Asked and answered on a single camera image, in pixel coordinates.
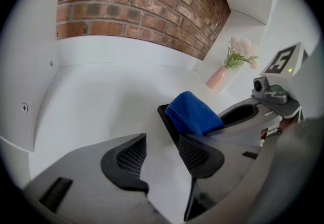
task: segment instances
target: screw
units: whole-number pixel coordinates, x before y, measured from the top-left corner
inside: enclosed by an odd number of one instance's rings
[[[23,113],[27,113],[28,112],[28,105],[26,103],[22,103],[21,110],[22,110]]]

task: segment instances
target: white table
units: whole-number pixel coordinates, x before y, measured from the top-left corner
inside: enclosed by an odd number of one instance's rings
[[[193,70],[151,64],[85,64],[61,68],[39,113],[34,153],[35,178],[68,152],[135,133],[147,134],[141,179],[148,199],[171,223],[182,223],[191,176],[157,108],[192,91],[220,113],[235,101],[211,92]]]

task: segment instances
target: pink vase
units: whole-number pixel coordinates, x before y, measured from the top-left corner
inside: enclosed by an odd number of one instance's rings
[[[227,71],[228,69],[222,66],[211,76],[211,78],[207,81],[206,85],[211,89],[216,88],[222,82]]]

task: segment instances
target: green leaves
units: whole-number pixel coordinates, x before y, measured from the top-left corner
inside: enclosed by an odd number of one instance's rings
[[[228,51],[227,51],[227,57],[224,60],[224,67],[225,68],[234,68],[237,69],[239,67],[241,67],[244,62],[253,64],[254,61],[256,61],[257,59],[259,59],[258,56],[253,55],[248,59],[245,59],[244,56],[241,56],[239,53],[235,52],[235,48],[228,47]]]

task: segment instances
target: blue towel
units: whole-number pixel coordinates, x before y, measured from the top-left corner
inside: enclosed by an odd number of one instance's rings
[[[204,134],[224,127],[224,123],[205,103],[186,91],[178,95],[166,108],[179,132]]]

